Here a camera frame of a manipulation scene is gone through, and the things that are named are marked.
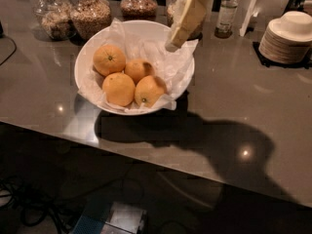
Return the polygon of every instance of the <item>white paper liner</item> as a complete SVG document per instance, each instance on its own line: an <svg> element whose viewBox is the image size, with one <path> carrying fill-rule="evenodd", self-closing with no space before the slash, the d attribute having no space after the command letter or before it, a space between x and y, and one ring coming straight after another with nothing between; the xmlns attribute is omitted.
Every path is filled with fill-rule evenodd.
<svg viewBox="0 0 312 234"><path fill-rule="evenodd" d="M181 95L186 88L175 85L185 79L187 70L191 67L193 52L196 49L198 40L188 41L181 49L177 50L175 53L171 53L165 49L166 39L153 40L138 34L133 34L127 31L123 23L117 19L113 20L109 30L106 30L104 34L103 32L101 33L101 39L101 45L114 44L121 48L126 55L127 61L130 59L142 58L151 62L155 68L156 75L166 82L168 94L162 95L151 108L147 108L144 105L138 107L135 102L132 102L126 107L109 103L101 88L104 77L99 75L91 64L87 67L88 71L83 77L78 91L81 96L103 110L106 110L108 107L112 108L116 113L140 114L148 111L155 111L156 108L176 109L176 98Z"/></svg>

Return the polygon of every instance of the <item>gray table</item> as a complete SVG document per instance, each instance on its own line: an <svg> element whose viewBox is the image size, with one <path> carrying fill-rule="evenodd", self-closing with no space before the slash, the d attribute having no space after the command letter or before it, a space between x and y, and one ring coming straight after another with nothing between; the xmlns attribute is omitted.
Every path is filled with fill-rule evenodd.
<svg viewBox="0 0 312 234"><path fill-rule="evenodd" d="M32 14L35 0L0 1L18 46L0 66L2 122L312 206L312 72L261 65L252 44L261 32L220 40L212 17L177 111L122 117L77 94L81 43L51 41ZM166 23L164 8L157 21Z"/></svg>

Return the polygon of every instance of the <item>stack of white bowls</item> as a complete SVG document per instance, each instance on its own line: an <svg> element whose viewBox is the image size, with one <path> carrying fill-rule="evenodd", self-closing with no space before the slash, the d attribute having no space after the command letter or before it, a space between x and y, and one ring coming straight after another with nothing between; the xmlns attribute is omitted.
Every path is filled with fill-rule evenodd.
<svg viewBox="0 0 312 234"><path fill-rule="evenodd" d="M293 11L269 22L259 51L272 61L294 64L303 61L311 46L312 17Z"/></svg>

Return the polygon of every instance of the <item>spice jar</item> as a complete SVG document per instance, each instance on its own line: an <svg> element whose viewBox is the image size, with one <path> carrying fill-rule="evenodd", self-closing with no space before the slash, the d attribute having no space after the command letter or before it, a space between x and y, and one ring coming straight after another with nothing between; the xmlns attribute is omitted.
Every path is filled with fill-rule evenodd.
<svg viewBox="0 0 312 234"><path fill-rule="evenodd" d="M78 0L70 15L78 34L84 40L89 40L112 21L106 0Z"/></svg>
<svg viewBox="0 0 312 234"><path fill-rule="evenodd" d="M124 20L155 20L156 0L121 0L120 9Z"/></svg>
<svg viewBox="0 0 312 234"><path fill-rule="evenodd" d="M66 40L76 34L68 0L38 0L33 8L40 25L53 40Z"/></svg>
<svg viewBox="0 0 312 234"><path fill-rule="evenodd" d="M176 11L176 0L171 2L167 6L166 14L167 14L167 26L171 27L174 23L174 13ZM190 34L189 40L199 38L204 27L205 19L201 21L201 23L194 29L194 31Z"/></svg>

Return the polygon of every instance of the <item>dark floor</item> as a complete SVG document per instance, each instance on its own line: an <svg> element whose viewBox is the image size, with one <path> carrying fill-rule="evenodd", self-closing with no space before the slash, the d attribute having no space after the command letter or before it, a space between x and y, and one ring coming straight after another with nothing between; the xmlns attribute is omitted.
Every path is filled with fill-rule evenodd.
<svg viewBox="0 0 312 234"><path fill-rule="evenodd" d="M72 220L67 226L101 196L147 210L148 234L312 233L310 209L0 124L0 181L9 176L24 181L21 198L25 191L34 201L54 197L55 206L70 211L60 215ZM58 233L49 215L25 226L42 211L27 211L23 219L23 209L20 203L0 210L1 234Z"/></svg>

